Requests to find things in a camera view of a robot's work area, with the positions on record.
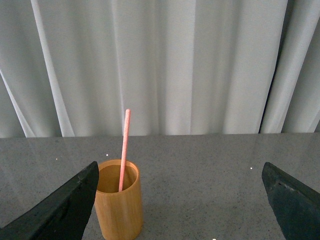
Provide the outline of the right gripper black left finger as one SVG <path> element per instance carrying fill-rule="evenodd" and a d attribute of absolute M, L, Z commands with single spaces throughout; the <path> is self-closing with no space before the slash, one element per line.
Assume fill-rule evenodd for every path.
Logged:
<path fill-rule="evenodd" d="M 99 180 L 93 161 L 32 209 L 0 230 L 2 240 L 80 240 Z"/>

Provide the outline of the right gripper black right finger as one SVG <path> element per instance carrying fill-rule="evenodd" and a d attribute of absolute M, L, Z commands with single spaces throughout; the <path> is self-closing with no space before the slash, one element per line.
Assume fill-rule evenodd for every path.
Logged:
<path fill-rule="evenodd" d="M 269 205 L 287 240 L 320 238 L 320 193 L 270 162 L 261 178 Z"/>

